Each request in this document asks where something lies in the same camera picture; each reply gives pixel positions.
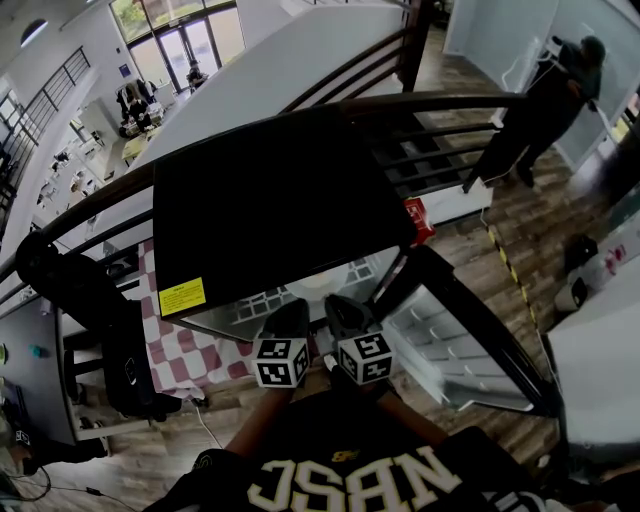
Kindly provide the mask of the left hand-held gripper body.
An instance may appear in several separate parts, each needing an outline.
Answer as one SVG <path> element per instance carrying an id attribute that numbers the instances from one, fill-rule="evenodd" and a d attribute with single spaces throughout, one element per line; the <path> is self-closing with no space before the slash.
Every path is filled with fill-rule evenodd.
<path id="1" fill-rule="evenodd" d="M 261 388 L 296 388 L 309 366 L 309 305 L 296 299 L 265 321 L 253 343 L 252 367 Z"/>

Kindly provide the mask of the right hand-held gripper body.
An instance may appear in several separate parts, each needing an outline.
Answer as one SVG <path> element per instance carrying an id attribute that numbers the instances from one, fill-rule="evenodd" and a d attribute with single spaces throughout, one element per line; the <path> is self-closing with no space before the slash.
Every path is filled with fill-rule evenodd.
<path id="1" fill-rule="evenodd" d="M 328 295 L 325 313 L 339 366 L 358 385 L 391 375 L 395 351 L 370 309 L 351 298 Z"/>

